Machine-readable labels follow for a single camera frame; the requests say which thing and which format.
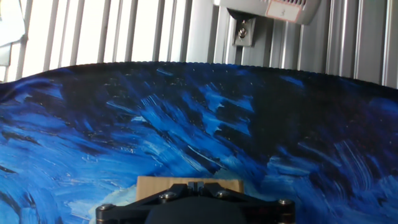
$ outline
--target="metal bar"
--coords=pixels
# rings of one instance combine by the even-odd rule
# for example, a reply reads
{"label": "metal bar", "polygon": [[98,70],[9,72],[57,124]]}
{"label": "metal bar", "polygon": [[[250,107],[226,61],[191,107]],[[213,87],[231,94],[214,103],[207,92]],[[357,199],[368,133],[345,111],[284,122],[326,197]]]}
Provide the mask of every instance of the metal bar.
{"label": "metal bar", "polygon": [[331,0],[326,73],[353,77],[358,0]]}
{"label": "metal bar", "polygon": [[138,7],[138,0],[132,0],[131,9],[130,9],[129,30],[127,32],[126,56],[124,58],[125,62],[130,62],[132,57],[134,31],[136,30],[137,7]]}
{"label": "metal bar", "polygon": [[58,60],[58,68],[60,68],[62,66],[62,54],[63,54],[63,46],[65,45],[65,35],[67,33],[69,5],[70,5],[70,0],[67,1],[67,9],[65,11],[65,20],[63,21],[62,40],[61,40],[61,48],[60,48],[60,58]]}
{"label": "metal bar", "polygon": [[280,68],[280,48],[282,47],[282,34],[284,29],[284,21],[274,20],[272,29],[271,56],[269,66],[271,68]]}
{"label": "metal bar", "polygon": [[[189,30],[187,61],[207,62],[211,24],[213,22],[213,3],[211,1],[194,0]],[[212,16],[203,16],[203,12]]]}
{"label": "metal bar", "polygon": [[119,33],[120,33],[120,21],[122,19],[122,7],[123,7],[123,0],[120,0],[118,8],[118,19],[116,21],[116,32],[114,35],[112,62],[116,61],[116,56],[118,55],[118,43],[119,43]]}
{"label": "metal bar", "polygon": [[43,71],[47,71],[50,69],[52,45],[54,42],[55,22],[57,21],[58,3],[59,0],[52,1],[49,34],[47,36],[47,46],[45,48]]}
{"label": "metal bar", "polygon": [[236,61],[236,46],[233,45],[233,42],[235,38],[236,20],[232,18],[232,16],[229,16],[228,24],[228,35],[225,47],[225,63],[234,64]]}
{"label": "metal bar", "polygon": [[360,0],[354,78],[381,84],[386,0]]}
{"label": "metal bar", "polygon": [[8,82],[8,71],[9,71],[9,67],[6,67],[6,72],[4,74],[4,82]]}
{"label": "metal bar", "polygon": [[242,65],[268,67],[274,21],[265,17],[258,17],[255,20],[253,45],[252,47],[243,47]]}
{"label": "metal bar", "polygon": [[169,34],[169,44],[167,46],[167,61],[171,61],[172,58],[172,47],[173,47],[173,35],[174,35],[174,25],[175,25],[175,13],[177,11],[177,0],[173,0],[172,9],[172,20],[170,22],[170,34]]}
{"label": "metal bar", "polygon": [[219,11],[220,11],[219,6],[213,6],[213,14],[211,16],[211,24],[210,24],[210,39],[209,39],[209,46],[208,46],[208,50],[207,50],[207,62],[208,63],[214,62]]}
{"label": "metal bar", "polygon": [[76,65],[77,52],[79,51],[81,22],[83,20],[83,11],[85,7],[85,0],[79,0],[77,6],[75,32],[73,34],[72,55],[70,57],[70,65]]}
{"label": "metal bar", "polygon": [[297,69],[299,59],[300,25],[285,22],[280,50],[280,68]]}
{"label": "metal bar", "polygon": [[98,49],[98,58],[97,58],[98,63],[104,62],[106,34],[108,33],[110,11],[111,11],[111,0],[105,0],[104,14],[102,16],[102,24],[101,24],[101,34],[99,37],[99,49]]}
{"label": "metal bar", "polygon": [[188,38],[189,38],[189,30],[191,27],[191,13],[192,13],[192,0],[186,0],[185,12],[184,12],[184,24],[182,29],[180,62],[187,61]]}
{"label": "metal bar", "polygon": [[25,34],[21,38],[21,46],[20,46],[20,49],[19,49],[16,80],[22,78],[22,72],[24,71],[26,45],[27,45],[27,39],[28,39],[28,35],[29,35],[30,16],[32,15],[32,5],[33,5],[33,0],[27,0],[26,1],[26,9],[25,9],[25,16],[24,16]]}
{"label": "metal bar", "polygon": [[321,1],[308,26],[301,26],[297,70],[324,73],[326,70],[330,0]]}
{"label": "metal bar", "polygon": [[154,53],[152,54],[153,62],[159,61],[160,41],[162,40],[164,4],[165,0],[159,0],[159,5],[157,7],[157,19],[156,19],[156,28],[155,28]]}
{"label": "metal bar", "polygon": [[398,88],[398,1],[388,0],[382,84]]}
{"label": "metal bar", "polygon": [[228,35],[229,13],[226,7],[220,7],[214,50],[214,63],[224,63]]}

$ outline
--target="screw head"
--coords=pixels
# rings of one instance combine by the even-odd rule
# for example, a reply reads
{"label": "screw head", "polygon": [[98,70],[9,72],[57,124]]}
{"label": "screw head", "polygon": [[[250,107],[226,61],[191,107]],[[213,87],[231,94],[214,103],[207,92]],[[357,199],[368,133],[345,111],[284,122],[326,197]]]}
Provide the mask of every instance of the screw head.
{"label": "screw head", "polygon": [[229,192],[226,190],[220,190],[219,192],[217,192],[216,197],[218,198],[225,198],[229,195]]}
{"label": "screw head", "polygon": [[164,194],[162,194],[162,195],[159,195],[159,197],[160,197],[160,199],[171,199],[171,198],[174,198],[174,197],[176,197],[177,196],[177,194],[176,193],[174,193],[174,192],[166,192],[166,193],[164,193]]}
{"label": "screw head", "polygon": [[245,28],[242,28],[239,30],[239,38],[244,38],[246,36],[246,34],[248,34],[247,30]]}
{"label": "screw head", "polygon": [[290,205],[292,203],[291,200],[283,198],[283,199],[279,199],[278,203],[280,203],[281,205]]}
{"label": "screw head", "polygon": [[113,207],[116,207],[116,205],[108,203],[108,204],[103,204],[103,205],[99,206],[98,209],[101,210],[101,211],[106,211],[106,210],[109,210],[109,209],[111,209]]}

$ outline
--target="brush stroke pattern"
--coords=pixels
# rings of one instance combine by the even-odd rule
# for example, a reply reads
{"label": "brush stroke pattern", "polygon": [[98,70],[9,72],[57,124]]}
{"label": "brush stroke pattern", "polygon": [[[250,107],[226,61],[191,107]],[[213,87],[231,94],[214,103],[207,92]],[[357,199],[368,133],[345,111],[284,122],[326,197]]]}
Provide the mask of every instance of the brush stroke pattern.
{"label": "brush stroke pattern", "polygon": [[199,63],[80,65],[0,85],[0,223],[89,223],[138,175],[243,179],[297,223],[398,222],[398,91]]}

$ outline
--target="label sticker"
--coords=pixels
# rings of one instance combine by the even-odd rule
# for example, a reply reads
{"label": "label sticker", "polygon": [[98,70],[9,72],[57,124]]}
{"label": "label sticker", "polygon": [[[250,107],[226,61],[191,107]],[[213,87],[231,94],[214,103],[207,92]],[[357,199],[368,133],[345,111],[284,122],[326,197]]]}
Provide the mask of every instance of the label sticker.
{"label": "label sticker", "polygon": [[300,6],[289,4],[286,2],[271,0],[268,6],[266,16],[276,19],[282,19],[289,22],[296,22],[300,12]]}

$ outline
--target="black metal clamp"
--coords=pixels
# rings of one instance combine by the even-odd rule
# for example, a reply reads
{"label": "black metal clamp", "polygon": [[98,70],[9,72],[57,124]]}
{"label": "black metal clamp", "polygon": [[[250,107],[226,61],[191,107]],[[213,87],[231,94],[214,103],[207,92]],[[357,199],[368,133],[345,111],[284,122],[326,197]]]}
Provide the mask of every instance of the black metal clamp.
{"label": "black metal clamp", "polygon": [[217,183],[174,184],[126,206],[104,204],[96,209],[97,224],[130,223],[295,223],[295,203],[266,202]]}

